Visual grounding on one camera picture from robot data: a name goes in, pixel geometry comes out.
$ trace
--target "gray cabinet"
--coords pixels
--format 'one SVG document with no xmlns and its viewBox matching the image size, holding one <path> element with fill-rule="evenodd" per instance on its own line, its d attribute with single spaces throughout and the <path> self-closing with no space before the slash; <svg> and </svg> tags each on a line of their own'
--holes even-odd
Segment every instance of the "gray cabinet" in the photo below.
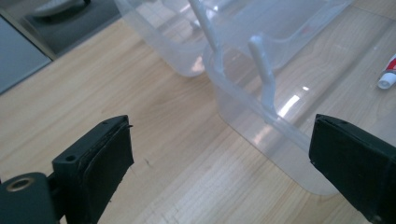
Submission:
<svg viewBox="0 0 396 224">
<path fill-rule="evenodd" d="M 49 57 L 0 17 L 0 93 L 50 62 Z"/>
</svg>

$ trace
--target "wooden floor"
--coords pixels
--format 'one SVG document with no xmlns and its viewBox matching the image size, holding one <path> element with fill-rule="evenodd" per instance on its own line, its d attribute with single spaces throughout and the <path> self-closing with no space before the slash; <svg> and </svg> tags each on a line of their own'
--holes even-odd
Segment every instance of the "wooden floor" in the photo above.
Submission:
<svg viewBox="0 0 396 224">
<path fill-rule="evenodd" d="M 371 49 L 396 53 L 396 2 L 352 9 L 388 21 Z M 355 22 L 359 31 L 372 21 Z M 354 69 L 389 59 L 357 52 Z M 100 223 L 368 223 L 341 194 L 311 194 L 285 175 L 220 118 L 206 75 L 175 74 L 122 20 L 0 96 L 1 179 L 49 175 L 54 157 L 123 114 L 134 125 L 135 164 Z"/>
</svg>

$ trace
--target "screw hole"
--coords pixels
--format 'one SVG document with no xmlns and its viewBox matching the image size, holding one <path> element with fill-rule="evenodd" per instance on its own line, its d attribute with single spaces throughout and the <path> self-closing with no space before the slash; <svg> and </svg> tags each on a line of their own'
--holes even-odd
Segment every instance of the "screw hole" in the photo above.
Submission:
<svg viewBox="0 0 396 224">
<path fill-rule="evenodd" d="M 28 188 L 33 184 L 33 182 L 35 182 L 35 180 L 32 177 L 21 178 L 8 185 L 7 190 L 10 192 L 20 191 L 22 189 Z"/>
<path fill-rule="evenodd" d="M 74 161 L 76 159 L 75 156 L 68 156 L 66 157 L 66 161 Z"/>
</svg>

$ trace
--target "plastic container handle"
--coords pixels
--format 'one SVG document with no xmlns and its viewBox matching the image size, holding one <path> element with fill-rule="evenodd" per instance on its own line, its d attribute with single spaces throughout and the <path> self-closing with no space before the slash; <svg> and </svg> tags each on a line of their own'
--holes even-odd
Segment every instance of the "plastic container handle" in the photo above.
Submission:
<svg viewBox="0 0 396 224">
<path fill-rule="evenodd" d="M 202 27 L 204 34 L 206 36 L 207 42 L 209 42 L 210 48 L 215 53 L 215 68 L 219 72 L 222 73 L 223 68 L 223 57 L 222 57 L 222 49 L 221 43 L 216 35 L 215 28 L 213 27 L 212 22 L 210 22 L 209 18 L 206 16 L 205 6 L 199 0 L 189 0 L 192 11 Z"/>
<path fill-rule="evenodd" d="M 262 79 L 262 105 L 276 113 L 274 107 L 276 81 L 268 57 L 265 54 L 262 37 L 259 35 L 252 36 L 248 41 L 248 48 Z"/>
</svg>

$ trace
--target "transparent plastic container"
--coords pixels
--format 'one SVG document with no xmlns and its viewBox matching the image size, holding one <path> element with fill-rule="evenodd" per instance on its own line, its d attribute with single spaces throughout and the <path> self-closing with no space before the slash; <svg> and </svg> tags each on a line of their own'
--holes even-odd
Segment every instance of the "transparent plastic container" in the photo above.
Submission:
<svg viewBox="0 0 396 224">
<path fill-rule="evenodd" d="M 123 18 L 178 73 L 192 77 L 206 70 L 220 115 L 253 146 L 303 188 L 336 193 L 308 158 L 315 113 L 320 113 L 316 108 L 359 55 L 351 50 L 345 58 L 345 51 L 364 49 L 375 39 L 344 46 L 340 35 L 340 52 L 332 54 L 331 63 L 326 63 L 326 54 L 313 59 L 294 56 L 307 44 L 309 52 L 310 41 L 352 0 L 190 1 L 116 3 Z M 342 33 L 334 29 L 320 35 Z M 256 53 L 249 46 L 253 36 L 260 39 Z M 313 64 L 301 70 L 299 64 L 310 60 Z"/>
</svg>

